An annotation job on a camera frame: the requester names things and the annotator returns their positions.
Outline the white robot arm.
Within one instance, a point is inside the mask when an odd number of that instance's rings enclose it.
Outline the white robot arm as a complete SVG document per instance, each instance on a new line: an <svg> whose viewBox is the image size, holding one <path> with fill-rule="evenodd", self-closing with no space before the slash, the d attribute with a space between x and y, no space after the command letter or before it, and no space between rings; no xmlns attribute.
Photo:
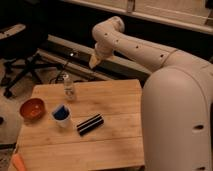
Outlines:
<svg viewBox="0 0 213 171"><path fill-rule="evenodd" d="M141 98L146 171L213 171L213 64L124 28L118 16L92 28L89 66L119 52L151 72Z"/></svg>

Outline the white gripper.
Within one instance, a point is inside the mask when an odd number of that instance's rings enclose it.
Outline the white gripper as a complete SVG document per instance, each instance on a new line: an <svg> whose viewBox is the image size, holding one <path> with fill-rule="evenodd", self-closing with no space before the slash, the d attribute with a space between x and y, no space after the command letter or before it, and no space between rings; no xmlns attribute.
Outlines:
<svg viewBox="0 0 213 171"><path fill-rule="evenodd" d="M90 57L89 67L91 69L95 68L101 60L105 60L112 56L112 49L101 45L100 43L95 44L95 54Z"/></svg>

